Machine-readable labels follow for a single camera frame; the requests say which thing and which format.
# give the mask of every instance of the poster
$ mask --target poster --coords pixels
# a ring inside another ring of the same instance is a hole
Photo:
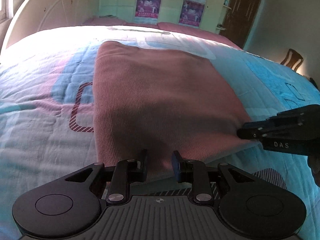
[[[161,0],[137,0],[136,17],[155,18],[159,16]]]
[[[204,11],[204,4],[183,0],[179,23],[199,27]]]

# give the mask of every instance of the corner shelf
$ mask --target corner shelf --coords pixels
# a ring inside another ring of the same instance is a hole
[[[218,30],[221,30],[221,31],[225,31],[225,30],[226,30],[226,28],[218,27],[218,26],[217,26],[217,29],[218,29]]]
[[[225,5],[225,4],[223,5],[223,7],[228,8],[229,10],[232,10],[231,7],[229,7],[229,6]]]

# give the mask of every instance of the headboard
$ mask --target headboard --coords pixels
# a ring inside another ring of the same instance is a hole
[[[89,0],[25,0],[12,19],[1,52],[33,33],[82,25],[91,16]]]

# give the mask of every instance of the brown door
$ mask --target brown door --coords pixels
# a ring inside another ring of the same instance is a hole
[[[225,36],[240,48],[249,35],[254,18],[257,14],[261,0],[230,0],[229,9],[223,21],[225,31],[220,31],[220,35]]]

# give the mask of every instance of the window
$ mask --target window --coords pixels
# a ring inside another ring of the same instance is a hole
[[[0,0],[0,21],[7,17],[6,1],[7,0]]]

